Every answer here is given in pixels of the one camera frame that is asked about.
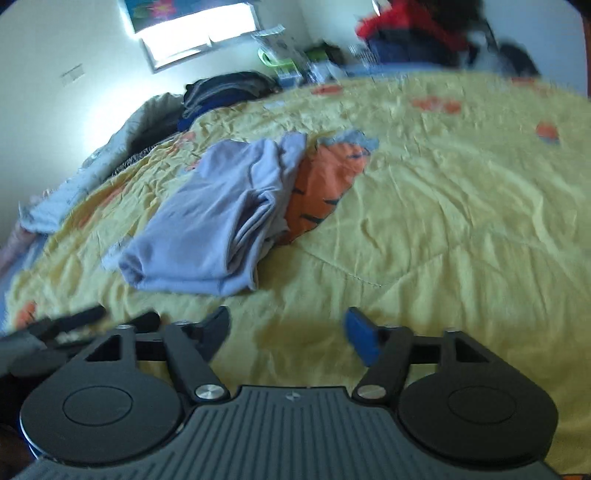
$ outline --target white wall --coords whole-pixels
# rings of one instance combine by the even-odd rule
[[[583,20],[566,0],[485,0],[497,40],[524,45],[542,76],[587,95]]]
[[[310,42],[297,1],[264,0],[264,28]],[[152,73],[118,0],[18,0],[0,15],[0,242],[17,204],[59,185],[143,101],[187,83],[264,67],[252,40]],[[86,74],[63,86],[78,64]]]
[[[300,4],[312,40],[326,40],[344,50],[359,42],[355,35],[359,19],[374,13],[371,0],[300,0]]]

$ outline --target wall outlet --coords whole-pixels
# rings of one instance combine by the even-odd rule
[[[65,87],[71,83],[74,83],[80,77],[85,74],[84,68],[82,68],[82,64],[76,65],[71,70],[68,70],[65,73],[60,75],[61,84]]]

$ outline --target window frame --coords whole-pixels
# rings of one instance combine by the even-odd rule
[[[148,63],[152,67],[152,72],[153,73],[161,72],[162,70],[165,70],[165,69],[172,67],[174,65],[178,65],[184,61],[194,59],[195,57],[197,57],[199,55],[203,55],[203,54],[206,54],[206,53],[209,53],[212,51],[219,50],[220,48],[231,46],[232,44],[240,43],[245,40],[251,39],[252,34],[254,32],[261,31],[261,23],[259,20],[258,11],[257,11],[256,5],[254,5],[248,1],[241,2],[241,3],[247,4],[251,9],[252,17],[253,17],[254,23],[255,23],[255,29],[252,32],[243,33],[243,34],[238,35],[237,37],[227,38],[226,40],[217,41],[217,42],[214,42],[210,39],[209,42],[205,45],[198,45],[193,48],[189,48],[188,50],[184,50],[182,52],[179,52],[179,53],[172,55],[170,57],[167,57],[166,59],[161,60],[161,61],[157,61],[154,58],[150,48],[148,47],[148,45],[146,44],[144,39],[141,38],[140,33],[134,33],[134,36],[139,40],[139,42],[142,45],[142,49],[144,51],[146,59],[148,60]],[[122,2],[122,5],[123,5],[124,10],[126,11],[127,8],[125,7],[124,2]]]

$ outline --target round black disc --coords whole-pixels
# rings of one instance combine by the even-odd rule
[[[174,433],[182,409],[173,388],[137,370],[102,367],[94,365],[91,381],[58,373],[29,395],[21,425],[34,449],[64,463],[108,465]]]
[[[517,375],[439,372],[400,396],[398,418],[428,450],[476,466],[522,465],[545,457],[556,429],[551,398]]]

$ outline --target metal bolt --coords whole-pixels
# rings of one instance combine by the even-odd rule
[[[364,385],[357,389],[357,395],[365,400],[379,400],[386,396],[386,389],[379,385]]]
[[[226,394],[226,390],[219,385],[201,385],[195,390],[195,395],[201,400],[219,400]]]

